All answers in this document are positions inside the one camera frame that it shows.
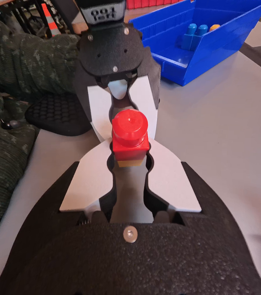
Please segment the red plastic bin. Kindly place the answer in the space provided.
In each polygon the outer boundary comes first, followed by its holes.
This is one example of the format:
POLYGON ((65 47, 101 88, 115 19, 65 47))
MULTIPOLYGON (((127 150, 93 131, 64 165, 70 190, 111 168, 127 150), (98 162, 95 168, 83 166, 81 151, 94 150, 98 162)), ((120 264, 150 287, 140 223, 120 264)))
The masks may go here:
POLYGON ((181 2, 182 0, 126 0, 128 10, 148 8, 162 5, 170 5, 181 2))

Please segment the striped orange traffic cone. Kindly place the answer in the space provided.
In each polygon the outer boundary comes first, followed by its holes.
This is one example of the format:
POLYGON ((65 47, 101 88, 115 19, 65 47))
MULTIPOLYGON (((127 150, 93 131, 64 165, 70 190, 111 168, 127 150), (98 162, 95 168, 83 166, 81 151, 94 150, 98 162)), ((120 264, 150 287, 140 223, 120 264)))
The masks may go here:
POLYGON ((55 23, 55 20, 52 17, 52 14, 48 10, 46 3, 42 3, 41 6, 44 11, 44 14, 45 14, 45 17, 46 17, 46 20, 48 23, 48 27, 50 29, 52 37, 54 37, 55 35, 60 35, 61 32, 59 31, 57 24, 55 23))

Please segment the person's torso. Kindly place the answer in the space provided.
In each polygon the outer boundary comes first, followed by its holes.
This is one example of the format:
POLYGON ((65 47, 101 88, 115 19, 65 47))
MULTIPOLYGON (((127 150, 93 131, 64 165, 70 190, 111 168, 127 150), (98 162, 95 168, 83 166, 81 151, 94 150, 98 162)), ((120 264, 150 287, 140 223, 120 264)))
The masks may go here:
POLYGON ((3 98, 0 92, 0 222, 24 174, 38 133, 26 122, 24 112, 42 93, 16 90, 12 94, 16 98, 3 98))

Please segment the blue plastic bin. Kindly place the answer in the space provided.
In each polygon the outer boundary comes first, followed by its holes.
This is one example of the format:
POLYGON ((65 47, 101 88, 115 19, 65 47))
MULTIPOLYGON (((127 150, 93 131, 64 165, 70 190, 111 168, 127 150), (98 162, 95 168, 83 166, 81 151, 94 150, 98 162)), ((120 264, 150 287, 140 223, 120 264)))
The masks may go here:
POLYGON ((261 17, 261 0, 181 1, 129 20, 161 76, 184 86, 237 52, 261 17), (195 51, 181 49, 189 24, 208 26, 195 51), (209 32, 213 24, 220 27, 209 32))

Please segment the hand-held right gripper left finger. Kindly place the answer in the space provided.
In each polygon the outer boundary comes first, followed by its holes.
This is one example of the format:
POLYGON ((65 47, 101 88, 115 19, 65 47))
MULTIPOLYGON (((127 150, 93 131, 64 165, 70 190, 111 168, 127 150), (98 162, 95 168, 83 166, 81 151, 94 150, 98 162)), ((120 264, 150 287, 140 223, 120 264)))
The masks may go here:
POLYGON ((60 212, 84 212, 88 219, 96 211, 110 221, 117 202, 112 138, 108 138, 80 160, 59 208, 60 212))

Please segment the red mega block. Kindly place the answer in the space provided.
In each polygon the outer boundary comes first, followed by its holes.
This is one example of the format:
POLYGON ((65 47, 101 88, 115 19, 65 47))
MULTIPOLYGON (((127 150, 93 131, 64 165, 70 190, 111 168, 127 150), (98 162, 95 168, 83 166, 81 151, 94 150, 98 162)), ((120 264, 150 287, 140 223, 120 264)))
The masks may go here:
POLYGON ((112 120, 112 149, 116 161, 144 159, 150 149, 148 121, 135 109, 122 110, 112 120))

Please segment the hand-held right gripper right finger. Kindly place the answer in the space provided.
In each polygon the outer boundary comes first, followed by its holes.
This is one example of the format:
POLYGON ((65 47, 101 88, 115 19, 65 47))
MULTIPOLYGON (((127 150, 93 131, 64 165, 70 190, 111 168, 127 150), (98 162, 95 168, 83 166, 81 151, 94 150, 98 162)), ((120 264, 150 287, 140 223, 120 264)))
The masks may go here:
POLYGON ((181 160, 169 149, 149 139, 144 205, 155 218, 160 211, 202 211, 181 160))

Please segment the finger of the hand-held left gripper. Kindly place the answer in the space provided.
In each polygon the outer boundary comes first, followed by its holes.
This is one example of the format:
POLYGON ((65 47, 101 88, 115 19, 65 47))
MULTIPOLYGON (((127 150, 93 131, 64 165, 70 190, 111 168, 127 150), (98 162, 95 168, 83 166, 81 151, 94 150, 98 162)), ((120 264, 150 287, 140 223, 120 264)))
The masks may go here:
POLYGON ((111 94, 99 87, 89 86, 88 98, 91 113, 91 125, 100 142, 112 137, 112 123, 110 121, 110 110, 112 107, 111 94))
POLYGON ((128 94, 136 109, 145 115, 148 121, 148 137, 155 139, 158 108, 155 106, 148 76, 138 77, 129 87, 128 94))

